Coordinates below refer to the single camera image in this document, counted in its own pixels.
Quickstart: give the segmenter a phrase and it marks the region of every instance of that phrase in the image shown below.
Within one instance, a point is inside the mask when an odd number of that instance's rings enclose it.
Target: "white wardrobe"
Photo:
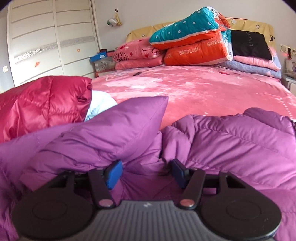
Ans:
[[[91,0],[14,0],[7,17],[15,86],[47,75],[94,78],[99,51]]]

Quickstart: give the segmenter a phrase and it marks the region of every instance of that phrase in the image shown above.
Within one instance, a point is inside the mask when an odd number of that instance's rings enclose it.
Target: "puffer jacket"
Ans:
[[[91,79],[47,76],[0,95],[0,143],[40,129],[84,121]]]
[[[235,116],[188,115],[159,131],[168,98],[129,99],[84,123],[56,126],[0,145],[0,239],[14,241],[11,211],[28,190],[64,170],[86,172],[121,159],[111,194],[177,202],[169,172],[178,158],[207,173],[231,172],[272,199],[282,212],[277,241],[296,240],[296,139],[287,117],[250,108]]]

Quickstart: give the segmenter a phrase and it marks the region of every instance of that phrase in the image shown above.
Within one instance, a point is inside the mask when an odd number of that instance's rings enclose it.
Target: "pink quilt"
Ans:
[[[116,63],[115,69],[121,70],[121,69],[133,69],[133,68],[143,68],[143,67],[155,67],[163,64],[163,57],[164,57],[164,54],[159,55],[156,58],[123,60]]]
[[[158,66],[115,71],[92,81],[118,103],[169,96],[161,128],[188,114],[235,115],[259,107],[296,119],[296,97],[277,79],[214,66]]]

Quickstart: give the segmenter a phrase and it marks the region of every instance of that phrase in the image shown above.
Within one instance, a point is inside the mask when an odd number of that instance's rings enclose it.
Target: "black pillow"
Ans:
[[[264,35],[255,32],[231,30],[233,55],[253,56],[272,60]]]

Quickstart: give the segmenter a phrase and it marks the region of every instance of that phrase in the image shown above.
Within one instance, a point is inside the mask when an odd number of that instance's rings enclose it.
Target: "headboard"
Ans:
[[[274,36],[274,28],[267,24],[246,19],[226,18],[233,30],[244,30],[250,32],[258,32],[264,35],[267,44],[276,49],[276,41]],[[126,42],[143,37],[150,37],[154,32],[174,22],[160,23],[144,28],[139,28],[131,31],[126,38]]]

